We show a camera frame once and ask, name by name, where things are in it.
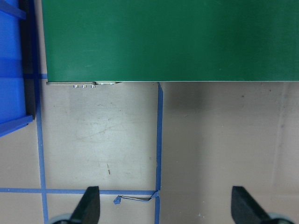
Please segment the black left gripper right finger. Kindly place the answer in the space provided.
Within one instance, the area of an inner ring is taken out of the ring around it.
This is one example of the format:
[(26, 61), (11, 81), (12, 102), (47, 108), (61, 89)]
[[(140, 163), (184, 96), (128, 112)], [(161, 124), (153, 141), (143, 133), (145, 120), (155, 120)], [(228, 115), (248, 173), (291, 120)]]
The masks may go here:
[(235, 224), (264, 224), (271, 217), (242, 186), (233, 186), (231, 216)]

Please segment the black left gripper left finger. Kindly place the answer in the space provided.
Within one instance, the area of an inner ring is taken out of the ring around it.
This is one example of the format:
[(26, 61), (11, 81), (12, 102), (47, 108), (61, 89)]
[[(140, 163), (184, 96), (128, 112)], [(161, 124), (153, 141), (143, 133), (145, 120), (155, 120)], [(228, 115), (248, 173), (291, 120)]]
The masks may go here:
[(97, 224), (100, 219), (100, 191), (98, 186), (88, 187), (72, 213), (71, 224)]

